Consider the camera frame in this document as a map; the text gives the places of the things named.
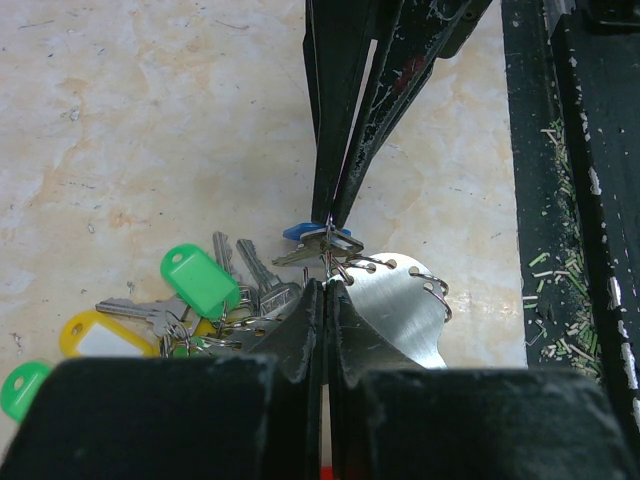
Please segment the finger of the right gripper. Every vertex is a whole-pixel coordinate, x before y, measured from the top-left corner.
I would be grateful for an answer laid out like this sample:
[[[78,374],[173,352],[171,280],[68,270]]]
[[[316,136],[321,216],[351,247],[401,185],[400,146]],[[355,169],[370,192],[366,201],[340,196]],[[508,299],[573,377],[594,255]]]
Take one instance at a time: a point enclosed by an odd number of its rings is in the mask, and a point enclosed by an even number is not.
[[[376,1],[307,1],[303,54],[316,143],[311,221],[324,225],[343,168]]]
[[[332,206],[341,228],[369,166],[428,81],[438,58],[451,58],[486,12],[488,1],[384,1],[377,48]]]

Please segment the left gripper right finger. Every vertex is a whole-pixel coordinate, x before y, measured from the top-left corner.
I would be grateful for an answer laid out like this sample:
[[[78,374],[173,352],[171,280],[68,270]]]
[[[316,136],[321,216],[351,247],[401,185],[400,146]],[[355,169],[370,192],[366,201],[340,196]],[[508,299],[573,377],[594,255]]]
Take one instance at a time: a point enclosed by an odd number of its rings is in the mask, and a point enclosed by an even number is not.
[[[338,479],[635,479],[601,388],[572,370],[424,369],[326,288]]]

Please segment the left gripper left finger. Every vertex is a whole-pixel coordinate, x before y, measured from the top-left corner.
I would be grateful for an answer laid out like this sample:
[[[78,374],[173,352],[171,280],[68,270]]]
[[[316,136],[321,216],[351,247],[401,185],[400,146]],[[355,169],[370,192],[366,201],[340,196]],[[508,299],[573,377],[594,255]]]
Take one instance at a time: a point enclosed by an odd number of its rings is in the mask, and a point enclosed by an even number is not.
[[[324,292],[246,354],[84,358],[39,388],[5,479],[316,479]]]

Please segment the blue tag key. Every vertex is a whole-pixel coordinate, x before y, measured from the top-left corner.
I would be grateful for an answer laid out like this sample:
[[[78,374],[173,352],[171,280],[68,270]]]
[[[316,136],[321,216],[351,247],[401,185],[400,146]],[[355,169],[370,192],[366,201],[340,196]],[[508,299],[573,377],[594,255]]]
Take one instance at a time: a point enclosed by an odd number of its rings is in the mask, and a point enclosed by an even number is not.
[[[351,235],[347,229],[337,229],[332,224],[321,226],[315,223],[301,223],[283,232],[289,240],[298,245],[289,253],[276,257],[272,264],[289,266],[330,252],[334,257],[348,257],[364,249],[364,243]]]

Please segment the yellow key tag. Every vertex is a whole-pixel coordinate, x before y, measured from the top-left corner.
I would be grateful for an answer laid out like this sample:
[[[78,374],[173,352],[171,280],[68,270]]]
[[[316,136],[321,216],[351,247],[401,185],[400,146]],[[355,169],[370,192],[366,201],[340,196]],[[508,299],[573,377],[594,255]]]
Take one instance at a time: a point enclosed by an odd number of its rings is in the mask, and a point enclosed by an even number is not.
[[[156,348],[146,339],[107,315],[84,311],[73,316],[59,336],[66,357],[154,357]]]

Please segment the green key tag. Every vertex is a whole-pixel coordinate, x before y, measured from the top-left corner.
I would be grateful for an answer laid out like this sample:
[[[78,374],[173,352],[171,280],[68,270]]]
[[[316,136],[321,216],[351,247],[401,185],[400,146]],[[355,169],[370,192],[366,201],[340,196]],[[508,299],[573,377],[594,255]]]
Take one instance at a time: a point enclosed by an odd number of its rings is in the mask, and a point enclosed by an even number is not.
[[[181,244],[170,249],[160,263],[160,272],[201,317],[217,319],[224,306],[233,310],[240,304],[236,280],[197,245]]]
[[[52,370],[51,365],[40,361],[25,362],[16,367],[1,387],[2,411],[16,423],[21,423]]]

